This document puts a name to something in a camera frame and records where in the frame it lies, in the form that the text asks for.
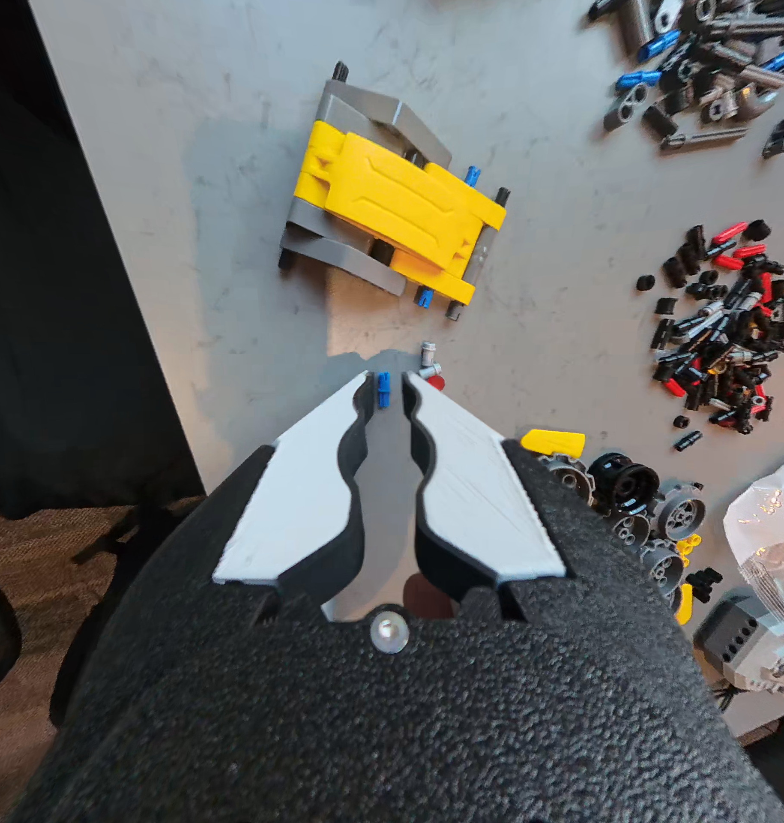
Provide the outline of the grey motor block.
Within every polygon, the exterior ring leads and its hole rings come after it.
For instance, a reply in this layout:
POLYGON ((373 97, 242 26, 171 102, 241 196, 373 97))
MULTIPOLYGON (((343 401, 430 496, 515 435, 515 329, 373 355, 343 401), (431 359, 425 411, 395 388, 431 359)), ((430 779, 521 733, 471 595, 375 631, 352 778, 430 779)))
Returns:
POLYGON ((784 697, 784 619, 751 588, 724 594, 695 632, 694 643, 737 690, 784 697))

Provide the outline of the person's right hand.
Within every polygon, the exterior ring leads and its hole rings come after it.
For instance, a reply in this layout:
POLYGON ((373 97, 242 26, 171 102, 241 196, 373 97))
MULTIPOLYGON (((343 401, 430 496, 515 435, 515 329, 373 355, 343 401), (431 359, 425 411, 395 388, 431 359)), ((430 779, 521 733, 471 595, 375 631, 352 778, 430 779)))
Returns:
POLYGON ((412 574, 404 584, 404 608, 424 621, 444 621, 455 617, 453 601, 430 583, 423 574, 412 574))

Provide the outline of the grey desk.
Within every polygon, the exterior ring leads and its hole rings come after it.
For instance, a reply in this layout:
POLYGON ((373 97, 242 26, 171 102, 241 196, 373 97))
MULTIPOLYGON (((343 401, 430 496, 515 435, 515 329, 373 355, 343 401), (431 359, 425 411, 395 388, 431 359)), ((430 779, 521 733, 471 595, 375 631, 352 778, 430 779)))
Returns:
POLYGON ((692 568, 741 585, 727 507, 784 463, 775 407, 750 436, 683 412, 651 379, 659 266, 685 231, 762 219, 784 263, 784 155, 760 151, 773 110, 727 147, 663 156, 639 117, 603 118, 628 69, 589 2, 30 2, 204 488, 212 491, 356 373, 395 375, 358 474, 366 563, 330 607, 356 620, 401 602, 416 571, 400 373, 437 345, 446 394, 504 436, 584 433, 708 507, 692 568), (395 298, 312 264, 282 275, 279 240, 324 83, 396 98, 451 151, 451 170, 511 191, 479 292, 458 323, 414 289, 395 298))

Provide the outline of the pile of black red pins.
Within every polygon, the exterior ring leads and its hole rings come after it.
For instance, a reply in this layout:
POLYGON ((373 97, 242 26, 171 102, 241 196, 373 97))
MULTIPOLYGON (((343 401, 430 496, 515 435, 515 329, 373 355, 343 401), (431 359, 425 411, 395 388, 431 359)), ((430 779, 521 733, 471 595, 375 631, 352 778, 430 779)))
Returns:
POLYGON ((738 221, 707 237, 703 225, 661 270, 674 296, 660 297, 649 345, 652 379, 711 426, 750 435, 775 399, 771 368, 784 355, 784 264, 772 259, 771 228, 738 221))

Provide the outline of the person's black trousers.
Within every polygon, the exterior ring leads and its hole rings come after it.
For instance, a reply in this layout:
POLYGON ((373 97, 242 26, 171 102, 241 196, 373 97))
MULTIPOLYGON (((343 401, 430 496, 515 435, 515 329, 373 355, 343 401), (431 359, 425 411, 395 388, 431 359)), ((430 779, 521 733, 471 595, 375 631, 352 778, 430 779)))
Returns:
POLYGON ((0 85, 0 514, 202 493, 82 152, 0 85))

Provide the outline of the pile of wheels and beams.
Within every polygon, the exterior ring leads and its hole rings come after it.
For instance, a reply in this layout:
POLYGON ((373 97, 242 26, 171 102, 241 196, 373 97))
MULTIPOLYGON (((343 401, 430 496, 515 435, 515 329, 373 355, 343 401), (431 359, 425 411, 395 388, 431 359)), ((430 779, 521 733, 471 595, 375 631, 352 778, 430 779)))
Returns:
POLYGON ((675 544, 699 534, 706 519, 702 485, 661 486, 654 469, 617 452, 604 454, 589 467, 564 454, 535 457, 606 520, 673 610, 673 593, 685 573, 675 544))

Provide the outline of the clear bag of black parts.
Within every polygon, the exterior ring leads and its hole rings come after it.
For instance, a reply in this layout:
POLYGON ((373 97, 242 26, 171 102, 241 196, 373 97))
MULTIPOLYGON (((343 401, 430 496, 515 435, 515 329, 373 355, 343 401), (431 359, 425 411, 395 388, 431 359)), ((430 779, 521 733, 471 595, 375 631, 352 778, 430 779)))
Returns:
POLYGON ((784 465, 729 505, 724 532, 744 580, 784 620, 784 465))

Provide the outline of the pile of small connector pieces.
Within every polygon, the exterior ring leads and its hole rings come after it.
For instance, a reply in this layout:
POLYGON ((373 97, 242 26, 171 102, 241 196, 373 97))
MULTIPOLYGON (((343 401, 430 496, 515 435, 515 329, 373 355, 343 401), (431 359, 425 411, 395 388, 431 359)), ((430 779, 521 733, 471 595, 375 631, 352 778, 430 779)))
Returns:
POLYGON ((662 72, 631 121, 606 135, 639 119, 665 155, 729 147, 784 89, 784 2, 590 2, 584 24, 605 20, 616 26, 623 74, 662 72))

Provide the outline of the yellow grey brick assembly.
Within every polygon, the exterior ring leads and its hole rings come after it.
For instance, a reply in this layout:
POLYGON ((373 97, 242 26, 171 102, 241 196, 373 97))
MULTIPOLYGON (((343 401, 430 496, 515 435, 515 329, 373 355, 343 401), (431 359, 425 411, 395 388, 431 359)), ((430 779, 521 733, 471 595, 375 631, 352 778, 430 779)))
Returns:
POLYGON ((453 174, 451 153, 400 98, 354 86, 338 61, 315 112, 280 241, 278 268, 337 269, 394 296, 416 286, 459 321, 507 215, 510 190, 453 174))

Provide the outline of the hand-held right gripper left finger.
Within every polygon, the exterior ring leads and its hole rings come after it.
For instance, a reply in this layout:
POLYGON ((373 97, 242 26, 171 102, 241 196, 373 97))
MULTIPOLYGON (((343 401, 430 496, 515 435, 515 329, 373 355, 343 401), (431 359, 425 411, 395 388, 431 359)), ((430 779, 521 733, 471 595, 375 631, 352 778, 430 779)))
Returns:
POLYGON ((366 541, 356 471, 374 410, 375 375, 363 371, 274 440, 214 583, 323 606, 356 578, 366 541))

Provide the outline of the grey two-hole connector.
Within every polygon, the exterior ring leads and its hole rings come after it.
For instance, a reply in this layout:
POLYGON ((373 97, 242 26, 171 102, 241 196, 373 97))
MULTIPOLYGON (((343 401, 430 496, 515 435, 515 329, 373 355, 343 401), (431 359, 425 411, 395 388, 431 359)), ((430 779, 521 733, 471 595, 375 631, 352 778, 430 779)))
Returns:
POLYGON ((612 132, 629 123, 636 111, 647 99, 649 86, 644 82, 635 83, 621 89, 617 98, 603 118, 603 129, 612 132))

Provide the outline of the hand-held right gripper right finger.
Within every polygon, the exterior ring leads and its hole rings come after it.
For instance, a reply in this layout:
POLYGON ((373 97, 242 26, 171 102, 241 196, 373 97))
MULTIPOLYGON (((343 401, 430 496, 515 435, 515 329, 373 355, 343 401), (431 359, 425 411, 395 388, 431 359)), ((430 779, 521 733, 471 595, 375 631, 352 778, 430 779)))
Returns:
POLYGON ((505 450, 505 438, 416 372, 402 375, 419 571, 461 602, 472 589, 564 579, 567 567, 505 450))

